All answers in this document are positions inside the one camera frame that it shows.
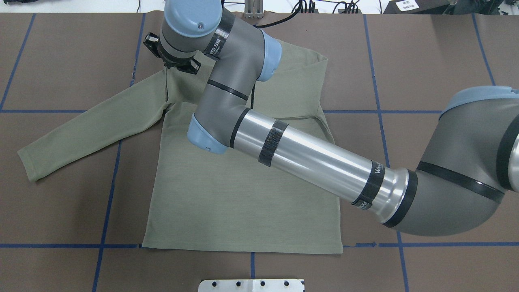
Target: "robotic arm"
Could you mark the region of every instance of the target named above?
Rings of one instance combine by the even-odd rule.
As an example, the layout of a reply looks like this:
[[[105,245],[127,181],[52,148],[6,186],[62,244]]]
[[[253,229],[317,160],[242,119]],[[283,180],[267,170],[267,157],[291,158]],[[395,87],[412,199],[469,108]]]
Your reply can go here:
[[[168,0],[159,36],[144,42],[166,66],[196,74],[196,51],[216,60],[188,138],[213,153],[228,147],[375,213],[383,225],[417,235],[474,228],[519,191],[519,90],[461,91],[442,113],[416,171],[389,169],[245,106],[267,81],[281,45],[222,9],[218,0]]]

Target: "blue plastic cover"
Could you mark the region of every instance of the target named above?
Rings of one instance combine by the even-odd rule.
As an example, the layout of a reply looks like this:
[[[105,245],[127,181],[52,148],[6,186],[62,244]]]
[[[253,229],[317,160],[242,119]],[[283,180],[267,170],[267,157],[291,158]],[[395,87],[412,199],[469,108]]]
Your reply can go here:
[[[442,115],[460,105],[486,99],[519,98],[519,90],[509,86],[477,86],[456,93],[450,100]]]
[[[258,81],[269,80],[279,66],[281,61],[281,55],[283,49],[281,44],[273,37],[268,35],[266,32],[261,30],[263,33],[263,39],[265,40],[265,58],[263,59],[263,69],[258,77]]]
[[[189,130],[187,130],[187,139],[198,148],[211,153],[224,154],[227,150],[227,146],[218,142],[218,140],[211,136],[211,134],[200,125],[194,114],[189,123]]]
[[[222,3],[219,0],[167,0],[164,19],[180,35],[202,37],[218,27]]]

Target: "white floor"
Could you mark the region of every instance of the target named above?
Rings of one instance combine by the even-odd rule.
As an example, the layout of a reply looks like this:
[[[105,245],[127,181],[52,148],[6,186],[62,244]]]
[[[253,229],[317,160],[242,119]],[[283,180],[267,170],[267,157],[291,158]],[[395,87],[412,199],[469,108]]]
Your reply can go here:
[[[229,0],[230,2],[242,2],[243,0]],[[384,10],[389,0],[381,0]],[[141,0],[139,12],[164,10],[165,0]],[[264,0],[264,10],[277,13],[290,13],[297,0]],[[357,3],[364,14],[379,14],[378,0],[359,0]],[[5,5],[0,2],[0,12],[136,12],[139,0],[39,0],[33,3],[10,3]],[[243,11],[244,6],[239,4],[226,4],[231,11]],[[334,3],[316,1],[319,13],[332,13]],[[519,15],[519,4],[509,6],[504,3],[501,10],[510,15]]]

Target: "black strap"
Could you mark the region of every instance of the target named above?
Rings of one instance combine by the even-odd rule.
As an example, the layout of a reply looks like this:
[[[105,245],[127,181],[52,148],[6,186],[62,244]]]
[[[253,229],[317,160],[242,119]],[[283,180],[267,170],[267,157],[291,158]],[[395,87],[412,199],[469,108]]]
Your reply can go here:
[[[220,55],[220,52],[222,51],[225,42],[229,37],[235,18],[236,17],[234,14],[227,11],[226,9],[223,10],[222,19],[214,31],[213,37],[207,45],[207,48],[203,51],[204,55],[215,61],[220,60],[218,56]]]
[[[500,190],[487,185],[483,182],[480,182],[478,180],[475,180],[471,177],[462,175],[458,172],[452,171],[447,168],[443,168],[441,166],[423,162],[421,161],[418,164],[418,167],[416,170],[421,170],[427,173],[430,173],[434,176],[437,176],[439,178],[442,178],[446,181],[450,181],[454,184],[459,185],[462,188],[465,188],[469,191],[472,191],[476,194],[479,194],[485,198],[488,198],[496,203],[501,203],[501,200],[503,199],[504,193]]]
[[[231,148],[234,148],[234,139],[236,138],[236,133],[238,133],[238,129],[240,128],[241,122],[243,121],[243,118],[247,115],[249,112],[249,108],[246,108],[241,112],[240,117],[238,118],[238,121],[236,122],[236,125],[234,125],[233,133],[230,135],[230,143],[229,146]]]
[[[371,161],[371,172],[367,178],[366,185],[362,189],[359,197],[351,204],[362,210],[368,210],[373,205],[373,200],[378,194],[382,182],[384,181],[384,174],[386,168],[381,163]]]
[[[245,101],[247,101],[249,99],[249,97],[246,96],[245,94],[243,94],[243,93],[241,93],[241,92],[239,92],[237,90],[234,90],[234,89],[230,88],[227,85],[223,85],[223,84],[221,84],[219,82],[216,82],[214,80],[211,80],[211,79],[207,80],[207,84],[215,86],[215,87],[218,87],[221,90],[225,90],[226,92],[228,92],[230,94],[234,94],[235,96],[237,96],[237,97],[239,97],[239,98],[241,98],[241,99],[243,99]]]
[[[272,157],[274,157],[274,153],[278,148],[279,141],[281,140],[281,137],[283,136],[283,132],[285,132],[286,127],[288,127],[288,124],[285,122],[282,122],[280,120],[276,120],[274,122],[274,124],[272,125],[272,129],[270,129],[267,138],[265,139],[263,148],[259,153],[258,161],[260,163],[263,163],[266,166],[270,167]]]
[[[398,209],[393,216],[383,223],[386,227],[392,228],[397,226],[398,223],[404,219],[415,199],[416,190],[418,188],[418,176],[414,171],[407,171],[409,173],[409,181],[407,182],[407,189],[405,189],[404,198],[400,202],[400,206],[398,206]]]
[[[508,164],[510,162],[510,154],[515,144],[515,139],[519,135],[519,115],[510,123],[507,130],[504,132],[503,138],[499,143],[496,157],[496,172],[497,179],[501,186],[507,190],[511,190],[510,178],[508,176]]]

